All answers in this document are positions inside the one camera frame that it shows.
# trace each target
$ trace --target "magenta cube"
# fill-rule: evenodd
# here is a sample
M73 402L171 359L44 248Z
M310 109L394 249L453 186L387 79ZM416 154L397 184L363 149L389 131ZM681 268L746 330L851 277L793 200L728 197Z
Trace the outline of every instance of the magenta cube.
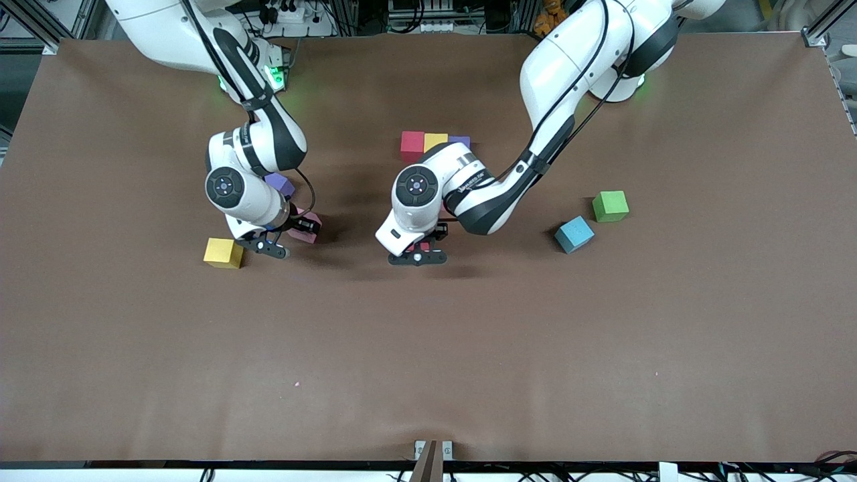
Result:
M283 196L291 197L295 194L295 186L286 176L279 172L273 172L265 176L265 182L282 193Z
M300 214L302 212L303 212L303 209L300 209L300 208L297 209L298 214ZM308 220L313 220L313 221L321 224L321 220L319 219L319 217L316 213L309 213L305 217ZM318 237L318 234L313 234L312 232L298 231L295 229L290 229L289 231L286 231L285 233L288 234L289 236L293 237L294 239L300 239L301 241L303 241L305 243L310 243L310 244L315 244L315 238Z
M423 156L423 141L425 132L417 132L415 130L402 131L402 144L399 152L402 154L402 161L406 164L418 162Z
M449 142L461 142L470 148L470 136L449 136Z

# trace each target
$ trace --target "white robotic arm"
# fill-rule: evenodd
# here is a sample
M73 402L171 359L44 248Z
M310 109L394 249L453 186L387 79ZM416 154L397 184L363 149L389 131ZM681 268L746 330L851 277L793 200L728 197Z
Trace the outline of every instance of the white robotic arm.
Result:
M282 62L280 47L251 39L216 0L107 0L125 33L147 57L177 69L219 75L227 93L248 112L249 121L211 137L206 154L206 193L226 215L232 235L257 252L285 257L279 233L318 225L263 180L297 169L307 142L274 96L268 69ZM274 232L271 241L267 234Z
M707 3L712 12L713 3L718 8L723 3L690 1ZM590 91L602 102L627 99L642 83L643 73L666 59L677 33L668 0L585 3L524 61L520 87L533 134L502 181L460 143L430 149L397 176L393 209L375 233L390 251L390 261L430 262L428 253L415 253L414 247L438 226L441 203L467 232L487 235L500 229L571 140L574 110L584 93ZM408 262L401 262L403 254Z

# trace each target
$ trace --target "purple cube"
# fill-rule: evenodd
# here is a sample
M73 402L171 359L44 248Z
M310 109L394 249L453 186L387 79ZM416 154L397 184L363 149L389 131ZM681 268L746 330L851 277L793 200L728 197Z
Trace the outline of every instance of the purple cube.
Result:
M461 142L470 148L470 136L449 136L449 142Z
M295 186L292 185L286 176L279 172L273 172L265 176L265 182L278 190L283 196L291 197L291 195L295 194Z

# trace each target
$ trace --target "table surface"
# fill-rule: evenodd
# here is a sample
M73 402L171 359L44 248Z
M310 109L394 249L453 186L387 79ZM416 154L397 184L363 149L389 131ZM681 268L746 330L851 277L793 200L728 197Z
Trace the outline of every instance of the table surface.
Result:
M228 236L203 154L243 111L129 43L64 41L0 170L0 458L384 460L439 438L462 460L807 461L857 445L855 144L796 33L683 36L502 230L454 226L442 267L387 265L373 233L400 131L469 135L499 172L530 135L532 46L306 41L280 98L324 235L223 270L202 262ZM563 254L553 231L591 221L600 190L631 214Z

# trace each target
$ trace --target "toy block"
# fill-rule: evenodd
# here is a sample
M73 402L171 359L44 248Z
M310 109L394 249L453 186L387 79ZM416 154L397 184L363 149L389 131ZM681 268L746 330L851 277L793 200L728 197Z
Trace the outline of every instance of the toy block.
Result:
M427 153L429 149L433 148L438 144L442 144L444 142L449 142L448 134L429 134L426 133L423 140L423 152Z
M215 268L239 269L243 256L244 248L239 246L235 239L209 238L202 261Z
M405 130L402 132L402 144L399 152L402 161L407 164L418 162L423 156L423 144L425 143L425 132Z
M600 223L621 221L628 215L628 202L625 192L620 190L603 190L592 201L595 209L595 219Z
M449 142L461 142L470 148L470 136L449 136Z
M297 209L298 214L300 214L302 212L303 212L303 209L300 209L300 208ZM316 213L309 213L305 217L308 220L313 220L313 221L321 224L321 220L319 219L318 214L316 214ZM310 243L310 244L315 244L315 239L318 237L318 234L315 234L313 232L298 231L297 229L290 229L289 231L286 231L285 233L288 234L289 236L293 237L294 239L300 239L304 243Z
M568 254L586 244L593 236L595 233L586 224L586 220L578 216L560 226L554 238L560 242L560 246Z
M272 172L265 176L265 182L278 190L283 196L291 198L295 194L295 185L284 175L279 172Z

